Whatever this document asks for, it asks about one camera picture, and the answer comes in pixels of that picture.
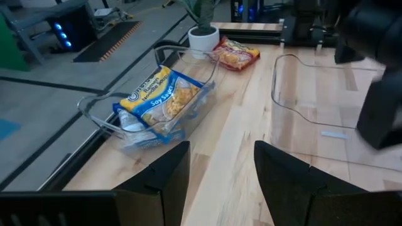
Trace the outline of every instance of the wooden table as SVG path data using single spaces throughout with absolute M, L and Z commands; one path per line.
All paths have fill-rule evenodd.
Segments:
M 260 29 L 280 29 L 276 24 L 216 23 L 215 25 L 233 29 L 252 29 L 255 26 Z M 241 73 L 221 68 L 220 82 L 217 83 L 217 104 L 189 139 L 192 146 L 192 160 L 182 225 L 273 225 L 257 180 L 253 147 L 255 140 L 270 143 L 276 134 L 272 127 L 274 120 L 272 113 L 275 105 L 270 96 L 274 61 L 283 53 L 294 53 L 309 63 L 334 65 L 334 50 L 323 49 L 322 52 L 315 53 L 313 49 L 304 48 L 281 49 L 271 45 L 249 46 L 261 51 L 261 59 Z M 297 62 L 285 63 L 283 70 L 292 70 Z M 369 60 L 354 63 L 353 67 L 379 68 L 381 70 L 381 66 Z M 303 68 L 297 67 L 296 70 L 303 70 Z M 352 78 L 357 78 L 353 73 L 349 73 L 343 74 L 341 77 L 334 74 L 333 77 L 328 77 L 330 80 L 326 80 L 318 75 L 333 73 L 333 71 L 325 72 L 321 68 L 315 69 L 313 72 L 316 76 L 311 77 L 310 72 L 306 72 L 308 76 L 305 80 L 282 81 L 281 89 L 286 95 L 304 97 L 303 100 L 306 100 L 306 97 L 316 101 L 317 97 L 331 99 L 332 97 L 327 94 L 331 82 L 337 82 L 341 78 L 343 82 L 345 79 L 350 81 Z M 314 92 L 312 89 L 298 89 L 298 87 L 314 81 L 316 82 L 314 84 L 322 84 L 312 88 Z M 356 92 L 364 93 L 367 91 L 369 82 L 364 79 L 355 79 L 348 84 L 349 87 L 352 84 Z M 303 129 L 297 123 L 287 126 Z M 284 139 L 294 144 L 291 132 Z M 305 142 L 310 145 L 309 147 L 312 143 L 315 144 L 316 149 L 324 147 L 316 137 L 312 137 L 311 140 L 305 137 Z M 128 158 L 116 148 L 118 142 L 119 140 L 114 137 L 105 142 L 75 175 L 65 190 L 114 188 L 140 172 L 148 163 L 162 154 L 145 151 L 137 153 L 135 158 Z M 346 149 L 345 141 L 341 139 L 336 142 L 328 142 L 326 145 L 335 145 L 340 149 L 343 145 L 343 149 Z M 331 175 L 369 191 L 402 189 L 402 173 L 399 171 L 308 154 L 293 153 L 293 155 Z

